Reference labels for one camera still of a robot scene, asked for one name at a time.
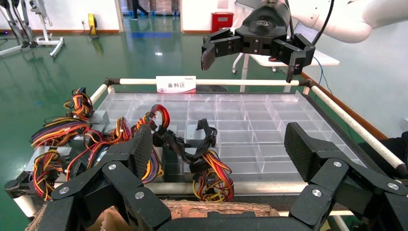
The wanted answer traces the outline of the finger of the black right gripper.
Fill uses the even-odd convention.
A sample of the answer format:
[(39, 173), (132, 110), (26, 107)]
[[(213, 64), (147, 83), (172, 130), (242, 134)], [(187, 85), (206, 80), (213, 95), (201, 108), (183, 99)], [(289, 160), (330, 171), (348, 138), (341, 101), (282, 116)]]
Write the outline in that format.
[(206, 71), (217, 57), (227, 56), (242, 51), (242, 38), (235, 36), (229, 28), (219, 30), (203, 37), (201, 69)]
[(311, 65), (315, 50), (315, 46), (300, 33), (286, 41), (274, 40), (274, 58), (288, 66), (287, 83), (301, 74), (305, 66)]

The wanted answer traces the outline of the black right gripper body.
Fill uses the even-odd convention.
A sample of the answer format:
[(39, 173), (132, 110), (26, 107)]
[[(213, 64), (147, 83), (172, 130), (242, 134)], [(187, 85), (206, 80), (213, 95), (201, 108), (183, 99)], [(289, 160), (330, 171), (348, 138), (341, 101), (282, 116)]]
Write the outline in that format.
[(291, 56), (287, 30), (291, 13), (286, 3), (261, 3), (235, 29), (234, 53)]

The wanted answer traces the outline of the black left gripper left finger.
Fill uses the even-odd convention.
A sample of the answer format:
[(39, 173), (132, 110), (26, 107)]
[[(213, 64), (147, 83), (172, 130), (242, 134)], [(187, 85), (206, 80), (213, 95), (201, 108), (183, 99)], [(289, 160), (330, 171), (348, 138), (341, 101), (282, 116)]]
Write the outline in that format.
[(115, 206), (135, 230), (156, 231), (171, 220), (169, 208), (140, 180), (153, 145), (142, 125), (129, 141), (112, 146), (99, 163), (52, 192), (40, 231), (83, 231)]

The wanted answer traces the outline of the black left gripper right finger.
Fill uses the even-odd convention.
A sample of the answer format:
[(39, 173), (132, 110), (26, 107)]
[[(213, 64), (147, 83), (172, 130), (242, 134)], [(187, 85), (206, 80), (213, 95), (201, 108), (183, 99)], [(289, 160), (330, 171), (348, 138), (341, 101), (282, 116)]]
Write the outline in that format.
[(286, 126), (284, 147), (307, 183), (289, 211), (291, 218), (316, 231), (340, 204), (365, 230), (407, 230), (408, 190), (402, 183), (353, 162), (334, 143), (310, 137), (296, 122)]

